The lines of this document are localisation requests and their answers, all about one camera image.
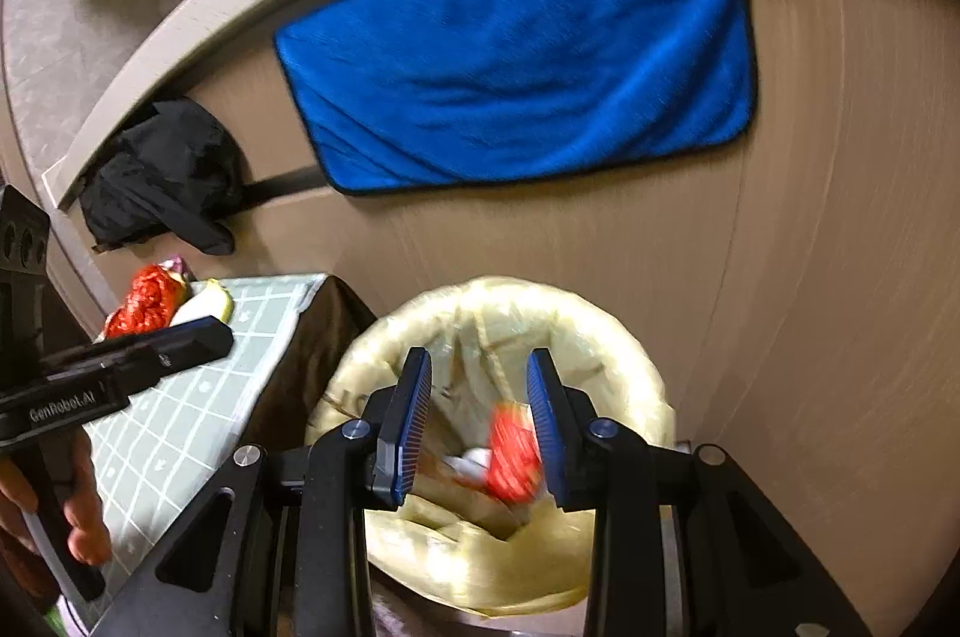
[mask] black strap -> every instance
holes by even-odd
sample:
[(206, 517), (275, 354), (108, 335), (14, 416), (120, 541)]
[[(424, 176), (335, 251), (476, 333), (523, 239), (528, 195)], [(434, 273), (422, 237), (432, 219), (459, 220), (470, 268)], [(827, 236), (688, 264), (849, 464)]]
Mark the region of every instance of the black strap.
[(157, 172), (128, 152), (120, 152), (101, 169), (103, 180), (139, 205), (170, 231), (206, 255), (230, 255), (233, 234), (219, 223), (190, 211), (167, 189)]

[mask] wood grain surface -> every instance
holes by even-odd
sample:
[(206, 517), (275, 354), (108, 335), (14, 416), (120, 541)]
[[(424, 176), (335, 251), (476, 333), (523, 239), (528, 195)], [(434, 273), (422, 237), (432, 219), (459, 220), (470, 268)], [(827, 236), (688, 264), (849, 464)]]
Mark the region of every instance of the wood grain surface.
[[(479, 274), (575, 291), (648, 349), (680, 434), (727, 447), (875, 635), (899, 634), (960, 545), (960, 1), (752, 16), (760, 107), (728, 148), (510, 188), (317, 190), (232, 218), (230, 258), (168, 235), (96, 261), (119, 291), (172, 253), (203, 276), (329, 271), (378, 313)], [(195, 92), (262, 178), (302, 162), (282, 137), (301, 128), (270, 50), (244, 60)]]

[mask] red object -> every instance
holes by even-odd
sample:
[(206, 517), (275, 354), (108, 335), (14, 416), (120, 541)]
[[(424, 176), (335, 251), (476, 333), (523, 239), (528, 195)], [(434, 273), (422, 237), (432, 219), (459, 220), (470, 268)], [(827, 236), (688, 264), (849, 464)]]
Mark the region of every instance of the red object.
[(157, 264), (133, 274), (130, 291), (107, 321), (104, 336), (145, 333), (170, 325), (184, 297), (184, 286)]
[(508, 503), (533, 501), (543, 476), (544, 467), (527, 413), (519, 405), (498, 405), (490, 423), (487, 490)]

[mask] trash can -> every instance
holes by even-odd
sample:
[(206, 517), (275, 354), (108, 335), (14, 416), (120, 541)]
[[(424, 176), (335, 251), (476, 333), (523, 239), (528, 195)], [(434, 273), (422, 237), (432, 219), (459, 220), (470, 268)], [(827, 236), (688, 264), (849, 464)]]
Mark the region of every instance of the trash can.
[(563, 383), (597, 413), (654, 445), (674, 442), (664, 383), (640, 343), (579, 296), (506, 277), (423, 293), (380, 319), (344, 355), (313, 411), (308, 443), (359, 417), (397, 382), (411, 346), (433, 360), (432, 405), (413, 492), (395, 513), (368, 512), (371, 563), (429, 600), (486, 616), (529, 615), (587, 595), (593, 513), (564, 513), (549, 493), (506, 506), (445, 477), (443, 455), (485, 447), (491, 410), (526, 402), (526, 361), (548, 346)]

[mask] blue cloth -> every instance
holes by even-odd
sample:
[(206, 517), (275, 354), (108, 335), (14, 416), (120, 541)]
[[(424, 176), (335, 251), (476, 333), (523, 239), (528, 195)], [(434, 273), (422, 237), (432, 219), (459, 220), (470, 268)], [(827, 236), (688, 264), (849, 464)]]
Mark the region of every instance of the blue cloth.
[(340, 0), (275, 43), (344, 192), (662, 157), (754, 109), (747, 0)]

